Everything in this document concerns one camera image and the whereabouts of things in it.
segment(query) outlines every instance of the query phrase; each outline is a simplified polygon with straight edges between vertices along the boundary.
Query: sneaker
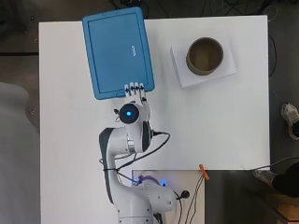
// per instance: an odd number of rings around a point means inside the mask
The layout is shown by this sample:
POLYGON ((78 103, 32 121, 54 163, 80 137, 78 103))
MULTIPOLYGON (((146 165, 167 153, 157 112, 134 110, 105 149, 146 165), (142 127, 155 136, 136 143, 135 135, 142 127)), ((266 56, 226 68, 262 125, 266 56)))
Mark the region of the sneaker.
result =
POLYGON ((289 125, 290 137, 294 140, 299 140, 299 137, 293 134, 292 125, 299 121, 299 113, 294 105, 284 104, 280 108, 281 117, 287 121, 289 125))
POLYGON ((258 178, 259 180, 263 181, 265 184, 269 185, 271 188, 272 186, 272 181, 276 174, 274 174, 271 171, 265 171, 265 170, 254 170, 252 171, 252 174, 258 178))

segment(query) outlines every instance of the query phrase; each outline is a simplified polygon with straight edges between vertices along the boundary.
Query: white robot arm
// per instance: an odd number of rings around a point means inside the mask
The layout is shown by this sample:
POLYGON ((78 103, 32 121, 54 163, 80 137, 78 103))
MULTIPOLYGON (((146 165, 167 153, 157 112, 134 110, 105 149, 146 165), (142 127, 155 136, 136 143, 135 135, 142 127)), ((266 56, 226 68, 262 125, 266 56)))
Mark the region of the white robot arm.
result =
POLYGON ((122 128, 106 128, 99 136, 107 195, 121 224, 155 224, 155 213, 171 211, 176 206, 173 190, 150 181, 139 186, 124 186, 118 179, 115 157, 143 153, 150 146, 150 109, 142 84, 125 86, 127 104, 120 112, 122 128))

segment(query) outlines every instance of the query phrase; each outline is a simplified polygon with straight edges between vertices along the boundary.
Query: gray floor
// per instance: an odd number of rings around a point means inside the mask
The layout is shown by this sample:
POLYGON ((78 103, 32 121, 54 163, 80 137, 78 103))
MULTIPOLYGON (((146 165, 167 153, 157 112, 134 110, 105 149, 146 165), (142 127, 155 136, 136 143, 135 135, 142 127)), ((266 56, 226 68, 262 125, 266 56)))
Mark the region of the gray floor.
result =
MULTIPOLYGON (((157 0, 147 0, 149 18, 165 18, 157 0)), ((170 18, 199 17, 204 1, 161 0, 170 18)), ((248 13, 260 5, 260 1, 249 1, 248 13)), ((0 51, 38 51, 39 21, 78 21, 84 16, 113 9, 108 0, 19 0, 21 21, 28 32, 10 31, 0 36, 0 51)), ((277 68, 269 78, 271 161, 284 157, 299 156, 299 142, 293 141, 287 132, 287 125, 279 114, 281 104, 290 102, 299 108, 299 6, 287 2, 276 4, 278 15, 269 22, 269 34, 277 46, 277 68)), ((238 6, 245 10, 246 4, 238 6)), ((220 0, 212 0, 213 16, 225 15, 228 7, 221 9, 220 0)), ((239 15, 236 10, 229 15, 239 15)), ((204 16, 210 16, 206 4, 204 16)), ((273 46, 269 46, 270 70, 274 65, 273 46)), ((38 57, 1 57, 0 81, 16 83, 30 92, 26 107, 28 118, 38 128, 38 57)), ((274 167, 283 173, 294 161, 286 161, 274 167)), ((256 180, 251 173, 241 171, 212 171, 211 180, 206 183, 206 223, 276 223, 259 207, 250 196, 254 193, 273 192, 265 184, 256 180)))

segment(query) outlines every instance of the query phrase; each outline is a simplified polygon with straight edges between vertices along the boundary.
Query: blue tray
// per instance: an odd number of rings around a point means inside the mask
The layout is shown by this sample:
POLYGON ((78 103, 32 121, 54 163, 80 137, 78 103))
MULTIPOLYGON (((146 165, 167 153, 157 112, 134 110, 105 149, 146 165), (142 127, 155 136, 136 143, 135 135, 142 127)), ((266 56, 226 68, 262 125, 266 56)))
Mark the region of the blue tray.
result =
POLYGON ((125 96, 123 87, 142 82, 154 89, 142 10, 131 7, 83 18, 83 31, 98 100, 125 96))

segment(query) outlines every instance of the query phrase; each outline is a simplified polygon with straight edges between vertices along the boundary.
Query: cable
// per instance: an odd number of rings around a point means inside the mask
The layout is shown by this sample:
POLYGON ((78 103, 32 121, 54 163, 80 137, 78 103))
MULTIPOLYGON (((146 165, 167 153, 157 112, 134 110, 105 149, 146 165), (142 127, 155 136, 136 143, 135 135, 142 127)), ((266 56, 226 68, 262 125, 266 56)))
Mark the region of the cable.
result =
POLYGON ((209 7, 209 15, 212 17, 213 13, 212 13, 211 2, 212 2, 212 0, 209 0, 208 7, 209 7))
POLYGON ((121 165, 119 168, 117 168, 117 169, 115 169, 115 170, 119 171, 120 169, 122 169, 122 168, 124 168, 124 167, 127 167, 127 166, 133 164, 133 163, 136 162, 136 161, 140 161, 140 160, 142 160, 142 159, 148 157, 148 156, 151 155, 152 153, 155 153, 156 151, 158 151, 161 147, 163 147, 163 146, 168 142, 168 140, 169 140, 169 138, 170 138, 170 133, 159 132, 159 133, 156 134, 156 135, 160 135, 160 134, 167 134, 168 136, 167 136, 166 140, 163 141, 163 142, 160 144, 159 147, 157 147, 156 149, 154 149, 154 150, 152 150, 151 152, 147 153, 146 155, 143 155, 143 156, 141 156, 141 157, 138 157, 138 158, 136 158, 136 159, 134 159, 134 160, 132 160, 132 161, 128 161, 128 162, 126 162, 125 164, 121 165))
POLYGON ((158 5, 160 6, 161 10, 165 13, 166 17, 169 18, 169 14, 166 11, 166 9, 164 8, 164 6, 162 5, 160 0, 157 0, 158 5))
POLYGON ((280 161, 276 161, 276 162, 274 162, 274 163, 272 163, 272 164, 270 164, 270 165, 261 166, 261 167, 258 167, 258 168, 251 169, 251 170, 249 170, 249 171, 260 170, 260 169, 262 169, 262 168, 266 168, 266 167, 271 167, 271 166, 277 165, 277 164, 279 164, 279 163, 281 163, 281 162, 283 162, 283 161, 297 160, 297 159, 299 159, 299 157, 287 157, 287 158, 284 158, 284 159, 282 159, 282 160, 280 160, 280 161))
POLYGON ((239 3, 240 0, 236 0, 235 3, 233 4, 233 6, 228 10, 228 12, 225 14, 225 16, 227 16, 232 10, 233 8, 235 8, 236 4, 239 3))
POLYGON ((175 194, 177 195, 177 200, 179 202, 179 217, 178 217, 178 224, 179 224, 180 220, 181 220, 181 214, 183 213, 183 207, 181 205, 181 198, 178 196, 178 194, 176 192, 175 192, 175 194))
MULTIPOLYGON (((204 178, 203 175, 201 175, 201 176, 199 177, 198 181, 197 181, 197 184, 196 184, 196 187, 195 187, 195 192, 196 192, 197 187, 198 187, 198 184, 199 184, 199 182, 202 180, 202 178, 204 178)), ((191 203, 190 203, 190 207, 189 207, 188 212, 187 212, 187 216, 186 216, 185 224, 187 224, 187 221, 188 221, 188 216, 189 216, 190 210, 191 210, 191 208, 192 208, 192 204, 193 204, 194 197, 195 197, 195 192, 194 192, 194 195, 193 195, 192 200, 191 200, 191 203)))
POLYGON ((235 11, 237 11, 239 14, 244 15, 239 9, 235 8, 236 5, 234 4, 230 4, 227 0, 224 0, 224 2, 228 5, 228 6, 232 6, 231 9, 234 9, 235 11))
POLYGON ((198 195, 198 190, 199 190, 200 186, 202 185, 203 180, 204 180, 204 178, 202 178, 202 180, 200 181, 200 184, 199 184, 199 186, 198 186, 198 188, 197 188, 197 190, 196 190, 196 196, 195 196, 195 201, 194 201, 194 212, 193 212, 193 215, 192 215, 192 217, 191 217, 191 219, 190 219, 190 224, 192 223, 192 220, 193 220, 193 218, 194 218, 194 216, 195 216, 195 214, 196 214, 196 212, 197 212, 197 211, 196 211, 197 195, 198 195))
POLYGON ((265 8, 265 9, 263 10, 263 13, 264 13, 265 15, 267 15, 267 16, 271 15, 271 13, 272 13, 272 9, 271 9, 271 7, 273 7, 273 8, 275 9, 276 14, 274 15, 273 18, 268 19, 268 22, 273 21, 273 20, 275 19, 275 17, 277 16, 277 14, 278 14, 278 8, 277 8, 276 6, 269 6, 269 7, 265 8))
POLYGON ((109 0, 109 3, 110 3, 115 9, 120 9, 120 8, 114 3, 114 0, 109 0))
POLYGON ((149 14, 150 14, 150 8, 149 8, 148 4, 146 4, 144 1, 142 1, 141 4, 143 4, 147 9, 147 14, 146 14, 146 19, 147 19, 149 17, 149 14))
POLYGON ((132 156, 132 155, 134 155, 134 153, 129 154, 129 155, 125 155, 125 156, 122 156, 122 157, 115 158, 114 160, 116 160, 116 161, 117 161, 117 160, 122 160, 122 159, 128 158, 128 157, 130 157, 130 156, 132 156))
POLYGON ((272 43, 273 43, 273 48, 274 48, 274 53, 275 53, 275 62, 274 62, 274 66, 273 66, 273 69, 272 69, 272 72, 270 73, 269 77, 271 77, 274 72, 275 72, 275 69, 277 68, 277 63, 278 63, 278 53, 277 53, 277 46, 275 44, 275 41, 273 39, 273 37, 271 35, 269 35, 269 38, 272 40, 272 43))
POLYGON ((247 14, 247 9, 249 8, 249 0, 247 0, 246 7, 245 7, 245 15, 247 14))
POLYGON ((203 10, 202 10, 202 14, 200 15, 200 17, 203 17, 204 12, 205 12, 205 8, 206 8, 206 0, 205 0, 204 7, 203 7, 203 10))
POLYGON ((117 172, 117 173, 118 173, 118 175, 121 175, 122 177, 124 177, 124 178, 126 178, 127 180, 130 180, 130 181, 132 181, 132 182, 134 182, 134 183, 136 183, 137 185, 141 184, 140 181, 135 181, 135 180, 133 180, 132 178, 130 178, 130 177, 126 176, 126 175, 123 175, 123 174, 120 173, 120 172, 117 172))

